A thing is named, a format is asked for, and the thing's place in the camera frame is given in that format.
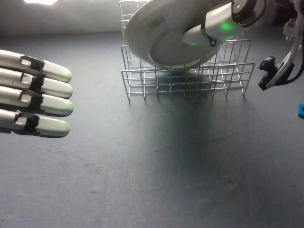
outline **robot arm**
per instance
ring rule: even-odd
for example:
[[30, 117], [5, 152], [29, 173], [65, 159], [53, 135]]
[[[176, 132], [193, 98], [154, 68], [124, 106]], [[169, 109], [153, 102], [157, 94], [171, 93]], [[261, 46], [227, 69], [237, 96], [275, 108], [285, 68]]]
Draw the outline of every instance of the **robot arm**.
[[[266, 1], [267, 0], [229, 0], [216, 9], [209, 11], [206, 15], [204, 25], [185, 32], [183, 41], [188, 44], [193, 41], [199, 43], [198, 40], [206, 42], [206, 38], [208, 38], [210, 45], [215, 45], [218, 41], [233, 39], [259, 21], [266, 11]], [[263, 9], [260, 12], [255, 10], [258, 3], [263, 3]], [[259, 68], [266, 71], [259, 83], [262, 90], [269, 89], [276, 85], [282, 86], [292, 83], [304, 72], [303, 61], [299, 73], [294, 78], [288, 79], [294, 68], [293, 60], [301, 47], [301, 42], [304, 41], [302, 39], [304, 32], [304, 2], [302, 0], [294, 0], [294, 8], [298, 13], [298, 17], [286, 23], [284, 29], [284, 34], [287, 36], [287, 39], [291, 40], [294, 38], [291, 52], [277, 65], [275, 64], [274, 57], [269, 57], [260, 64]]]
[[0, 131], [60, 138], [69, 124], [50, 116], [68, 116], [73, 104], [71, 72], [57, 64], [0, 50]]

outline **plate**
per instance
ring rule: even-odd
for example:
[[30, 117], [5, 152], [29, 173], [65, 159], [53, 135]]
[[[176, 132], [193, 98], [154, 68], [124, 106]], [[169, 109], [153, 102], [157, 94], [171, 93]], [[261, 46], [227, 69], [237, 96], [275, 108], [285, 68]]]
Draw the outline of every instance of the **plate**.
[[151, 0], [130, 19], [124, 33], [132, 53], [158, 68], [191, 68], [202, 58], [210, 60], [219, 44], [212, 47], [188, 45], [183, 34], [205, 24], [207, 12], [225, 0]]

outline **metal wire basket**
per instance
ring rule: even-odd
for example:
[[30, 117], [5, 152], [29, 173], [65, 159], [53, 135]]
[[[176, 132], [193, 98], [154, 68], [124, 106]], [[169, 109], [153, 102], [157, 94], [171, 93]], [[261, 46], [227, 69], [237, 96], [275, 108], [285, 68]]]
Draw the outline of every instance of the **metal wire basket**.
[[[122, 33], [131, 16], [148, 0], [122, 0]], [[205, 91], [225, 92], [238, 90], [244, 96], [254, 70], [254, 63], [246, 63], [251, 40], [228, 40], [218, 49], [216, 55], [208, 62], [198, 64], [195, 69], [157, 69], [136, 58], [126, 45], [121, 46], [124, 70], [121, 72], [123, 84], [130, 102], [132, 95], [142, 95], [144, 100], [148, 94], [183, 94], [197, 93], [200, 98]]]

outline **wire rack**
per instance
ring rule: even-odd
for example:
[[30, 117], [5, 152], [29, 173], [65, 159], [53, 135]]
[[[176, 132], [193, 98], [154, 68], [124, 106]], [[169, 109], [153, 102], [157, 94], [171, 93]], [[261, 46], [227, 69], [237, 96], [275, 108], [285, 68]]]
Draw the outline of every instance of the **wire rack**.
[[[131, 16], [148, 0], [123, 0], [120, 1], [122, 15], [122, 33]], [[187, 69], [157, 69], [148, 63], [136, 58], [126, 45], [121, 46], [124, 70], [121, 72], [123, 84], [129, 102], [132, 95], [142, 95], [146, 100], [147, 95], [155, 94], [197, 94], [211, 92], [212, 97], [216, 92], [222, 91], [228, 96], [231, 90], [237, 90], [244, 96], [248, 88], [255, 64], [246, 63], [251, 45], [251, 40], [228, 40], [223, 43], [214, 57], [203, 63], [199, 62], [196, 68]]]

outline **blue block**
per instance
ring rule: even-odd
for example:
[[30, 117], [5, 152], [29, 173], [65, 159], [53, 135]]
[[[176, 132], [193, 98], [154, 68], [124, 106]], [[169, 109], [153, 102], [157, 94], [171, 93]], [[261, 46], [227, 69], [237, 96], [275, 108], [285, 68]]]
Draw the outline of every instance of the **blue block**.
[[300, 104], [298, 107], [298, 116], [304, 119], [304, 104]]

